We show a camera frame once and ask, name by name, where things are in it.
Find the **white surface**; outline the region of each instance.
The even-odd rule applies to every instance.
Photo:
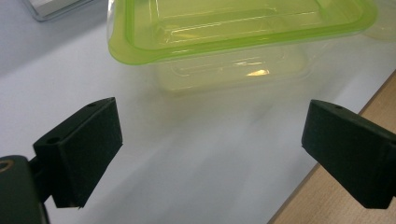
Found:
[[[172,95],[110,57],[106,1],[45,23],[4,1],[0,19],[0,156],[31,159],[55,125],[117,98],[124,146],[83,209],[46,202],[54,224],[265,223],[315,163],[300,144],[309,100],[357,112],[396,68],[395,43],[357,35],[305,78]]]

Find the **black plastic part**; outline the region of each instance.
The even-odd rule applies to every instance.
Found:
[[[313,100],[303,147],[364,207],[389,207],[396,187],[394,133],[339,105]]]
[[[29,162],[22,156],[0,158],[0,223],[49,223],[36,195]]]
[[[83,207],[122,146],[115,98],[86,105],[34,143],[57,207]]]

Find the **gray object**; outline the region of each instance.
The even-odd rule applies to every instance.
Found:
[[[92,0],[23,0],[37,21],[58,17]]]

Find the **green plastic container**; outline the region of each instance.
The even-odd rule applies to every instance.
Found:
[[[122,63],[152,63],[355,34],[375,17],[371,0],[110,0],[108,46]]]

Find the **mounting hole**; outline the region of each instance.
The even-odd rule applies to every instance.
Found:
[[[47,143],[48,144],[55,144],[55,143],[57,143],[59,141],[61,141],[60,137],[53,137],[53,138],[50,138],[49,140],[47,140]]]
[[[0,173],[8,170],[13,164],[12,160],[0,161]]]

